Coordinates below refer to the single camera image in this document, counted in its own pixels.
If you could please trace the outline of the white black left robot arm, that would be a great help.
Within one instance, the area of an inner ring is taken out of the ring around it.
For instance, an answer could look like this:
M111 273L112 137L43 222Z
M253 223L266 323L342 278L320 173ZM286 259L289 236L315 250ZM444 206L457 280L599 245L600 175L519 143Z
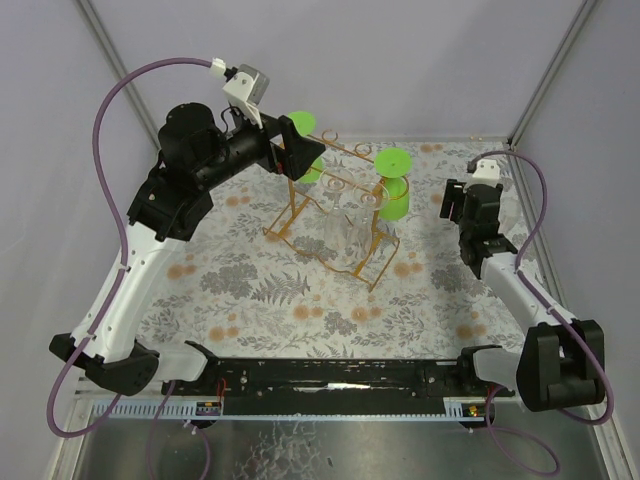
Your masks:
M124 396L151 381L198 380L213 354L194 342L144 346L136 339L156 283L212 210L211 190L257 164L300 179L325 151L287 116L254 125L233 115L229 133L199 103L173 108L159 131L161 149L127 212L124 259L114 263L86 319L53 337L49 349L97 386Z

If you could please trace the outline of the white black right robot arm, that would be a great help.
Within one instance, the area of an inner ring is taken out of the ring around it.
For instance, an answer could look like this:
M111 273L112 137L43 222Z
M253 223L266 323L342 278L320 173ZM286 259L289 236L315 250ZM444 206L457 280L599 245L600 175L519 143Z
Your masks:
M476 377L515 391L534 412L593 405L604 400L604 332L556 304L526 272L517 248L499 231L503 188L450 179L441 217L459 228L463 263L506 306L525 340L518 354L501 347L471 355Z

